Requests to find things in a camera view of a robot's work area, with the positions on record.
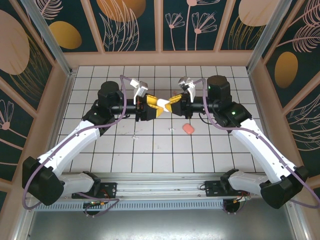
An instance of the pink object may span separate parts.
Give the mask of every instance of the pink object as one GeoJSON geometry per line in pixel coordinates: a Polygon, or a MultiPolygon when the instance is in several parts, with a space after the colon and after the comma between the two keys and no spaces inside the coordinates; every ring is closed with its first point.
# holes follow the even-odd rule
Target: pink object
{"type": "Polygon", "coordinates": [[[189,123],[186,123],[183,125],[182,129],[187,133],[187,134],[193,134],[195,129],[193,126],[191,126],[189,123]]]}

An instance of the purple cable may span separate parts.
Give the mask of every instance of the purple cable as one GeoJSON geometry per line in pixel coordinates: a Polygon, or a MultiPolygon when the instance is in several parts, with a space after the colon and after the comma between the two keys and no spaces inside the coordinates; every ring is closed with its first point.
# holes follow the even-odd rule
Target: purple cable
{"type": "Polygon", "coordinates": [[[84,129],[81,129],[79,131],[77,131],[75,134],[73,134],[71,137],[69,137],[68,139],[65,140],[65,142],[63,142],[59,147],[56,148],[56,150],[54,150],[50,156],[48,156],[48,158],[43,161],[43,163],[41,163],[40,166],[37,167],[37,169],[31,174],[30,178],[28,179],[28,181],[26,182],[26,185],[24,187],[24,191],[23,191],[23,196],[22,196],[22,206],[26,209],[26,210],[32,210],[34,208],[36,208],[37,206],[39,206],[41,204],[41,202],[39,201],[37,204],[33,205],[33,206],[27,206],[26,203],[26,197],[27,197],[27,193],[28,193],[28,189],[29,186],[32,182],[32,180],[35,178],[35,176],[37,175],[37,173],[40,171],[40,169],[46,165],[47,162],[50,161],[50,159],[56,155],[57,152],[59,152],[60,149],[62,149],[68,142],[70,142],[73,138],[75,138],[77,135],[83,133],[86,130],[90,130],[90,129],[99,129],[99,128],[108,128],[111,127],[113,125],[116,125],[124,116],[127,110],[127,94],[126,94],[126,86],[124,83],[124,79],[131,81],[130,78],[120,75],[120,81],[121,81],[121,85],[123,87],[123,110],[122,113],[120,115],[120,117],[118,118],[118,120],[116,120],[115,122],[109,123],[109,124],[105,124],[105,125],[97,125],[97,126],[89,126],[86,127],[84,129]]]}
{"type": "Polygon", "coordinates": [[[85,209],[84,209],[84,213],[87,217],[91,217],[91,218],[95,218],[95,217],[99,217],[103,214],[106,214],[110,209],[112,209],[119,201],[120,199],[118,198],[112,198],[112,199],[103,199],[103,198],[96,198],[96,197],[93,197],[93,196],[88,196],[82,192],[77,192],[76,194],[82,196],[82,197],[85,197],[87,199],[92,199],[92,200],[97,200],[97,201],[100,201],[100,202],[106,202],[107,200],[107,203],[108,204],[109,202],[111,201],[116,201],[114,204],[112,204],[111,206],[109,206],[107,209],[103,210],[103,211],[100,211],[99,213],[95,214],[95,215],[89,215],[87,210],[91,207],[90,205],[88,205],[85,209]]]}
{"type": "Polygon", "coordinates": [[[274,150],[274,148],[268,143],[268,141],[266,139],[264,139],[260,134],[256,133],[255,131],[252,131],[250,129],[244,128],[244,127],[222,127],[220,125],[218,125],[217,123],[215,123],[212,119],[212,117],[210,116],[209,110],[208,110],[208,105],[207,105],[207,99],[206,99],[206,79],[201,78],[197,81],[195,81],[193,84],[197,84],[199,82],[202,81],[202,100],[203,100],[203,105],[204,105],[204,111],[206,116],[208,117],[208,120],[210,121],[210,123],[216,127],[217,129],[220,130],[226,130],[226,131],[235,131],[235,130],[241,130],[241,131],[246,131],[248,133],[251,133],[253,135],[255,135],[255,137],[257,139],[260,139],[270,150],[271,152],[276,156],[276,158],[280,161],[280,163],[312,194],[312,196],[315,198],[315,200],[317,201],[317,205],[309,205],[303,202],[299,202],[296,200],[290,200],[292,203],[295,204],[299,204],[301,206],[307,207],[307,208],[311,208],[311,209],[318,209],[320,208],[320,199],[319,197],[316,195],[316,193],[294,172],[291,170],[290,167],[287,166],[287,164],[285,163],[285,161],[281,158],[280,155],[278,155],[278,153],[274,150]]]}

